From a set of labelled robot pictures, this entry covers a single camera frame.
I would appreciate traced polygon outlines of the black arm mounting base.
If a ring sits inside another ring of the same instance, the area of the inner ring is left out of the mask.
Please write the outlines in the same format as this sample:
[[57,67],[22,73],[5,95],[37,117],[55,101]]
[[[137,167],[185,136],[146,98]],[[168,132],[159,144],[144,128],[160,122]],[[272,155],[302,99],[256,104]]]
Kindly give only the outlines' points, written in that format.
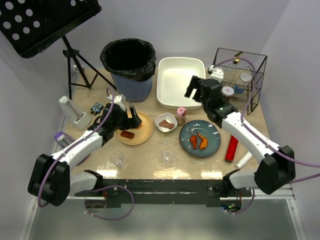
[[227,190],[222,179],[99,179],[95,189],[107,189],[107,207],[119,208],[130,204],[152,205],[205,205],[219,207],[220,198],[252,195],[245,187]]

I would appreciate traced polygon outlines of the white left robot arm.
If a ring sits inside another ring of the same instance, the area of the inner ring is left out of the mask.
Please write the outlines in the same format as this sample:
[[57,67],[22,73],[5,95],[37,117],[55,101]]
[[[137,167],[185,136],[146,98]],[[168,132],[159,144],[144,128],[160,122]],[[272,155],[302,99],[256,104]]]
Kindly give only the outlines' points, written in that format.
[[35,161],[27,191],[37,197],[39,207],[47,204],[61,205],[71,194],[96,192],[103,177],[85,170],[71,176],[71,170],[95,150],[113,138],[117,130],[138,128],[142,120],[134,106],[129,112],[119,105],[109,103],[103,110],[103,119],[95,122],[85,133],[66,148],[52,155],[41,154]]

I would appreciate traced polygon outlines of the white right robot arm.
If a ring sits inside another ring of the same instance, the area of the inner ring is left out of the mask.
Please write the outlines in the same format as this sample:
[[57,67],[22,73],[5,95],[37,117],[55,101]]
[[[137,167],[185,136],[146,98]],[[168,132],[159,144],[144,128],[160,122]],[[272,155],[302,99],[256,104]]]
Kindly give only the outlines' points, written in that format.
[[223,100],[221,90],[217,80],[193,76],[184,96],[201,103],[208,119],[235,137],[258,162],[256,171],[235,170],[225,175],[225,190],[258,188],[270,195],[289,184],[296,178],[292,148],[281,147],[260,133],[236,107]]

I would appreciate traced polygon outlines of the yellow plastic plate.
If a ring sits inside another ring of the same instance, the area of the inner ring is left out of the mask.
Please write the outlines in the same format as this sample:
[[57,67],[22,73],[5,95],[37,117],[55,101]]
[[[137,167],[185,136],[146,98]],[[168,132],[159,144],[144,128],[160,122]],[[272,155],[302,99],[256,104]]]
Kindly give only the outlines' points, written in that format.
[[134,134],[133,138],[121,136],[122,130],[117,130],[114,134],[118,140],[125,145],[136,146],[142,144],[148,140],[153,132],[153,123],[149,116],[141,111],[137,111],[137,115],[142,120],[142,126],[126,130],[127,132]]

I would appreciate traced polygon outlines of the blue ceramic plate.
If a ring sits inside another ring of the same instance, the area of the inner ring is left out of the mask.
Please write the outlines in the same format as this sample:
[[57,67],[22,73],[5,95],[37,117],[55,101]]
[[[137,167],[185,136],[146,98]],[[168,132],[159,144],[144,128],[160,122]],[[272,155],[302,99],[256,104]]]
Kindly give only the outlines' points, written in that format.
[[[208,139],[208,146],[204,150],[199,149],[201,139],[197,133]],[[197,136],[197,149],[193,149],[189,141],[192,135]],[[213,156],[221,146],[221,135],[217,128],[205,120],[192,120],[187,122],[179,132],[179,143],[182,149],[190,156],[205,159]]]

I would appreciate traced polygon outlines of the red-brown food bar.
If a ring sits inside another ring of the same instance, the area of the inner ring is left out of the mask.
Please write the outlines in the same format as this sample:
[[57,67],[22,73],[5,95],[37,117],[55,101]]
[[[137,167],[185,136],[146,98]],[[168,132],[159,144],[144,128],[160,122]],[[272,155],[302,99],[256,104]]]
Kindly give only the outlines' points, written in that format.
[[133,139],[135,137],[135,134],[130,132],[130,131],[123,130],[120,133],[120,136],[123,137],[123,138],[127,138],[127,139]]

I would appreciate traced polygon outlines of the red label brown jar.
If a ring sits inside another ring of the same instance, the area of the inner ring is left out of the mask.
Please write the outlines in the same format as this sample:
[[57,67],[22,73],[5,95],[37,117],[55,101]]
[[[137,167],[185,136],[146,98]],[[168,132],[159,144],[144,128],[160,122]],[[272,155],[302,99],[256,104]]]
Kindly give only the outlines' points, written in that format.
[[221,93],[225,99],[229,100],[233,97],[235,91],[231,86],[223,86],[221,89]]

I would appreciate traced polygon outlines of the pink lid spice jar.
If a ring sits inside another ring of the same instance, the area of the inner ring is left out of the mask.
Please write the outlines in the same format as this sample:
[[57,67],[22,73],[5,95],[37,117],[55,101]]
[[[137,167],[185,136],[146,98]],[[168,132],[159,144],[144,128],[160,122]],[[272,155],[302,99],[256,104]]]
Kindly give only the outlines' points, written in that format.
[[184,107],[179,107],[176,111],[176,120],[179,126],[183,126],[186,123],[187,110]]

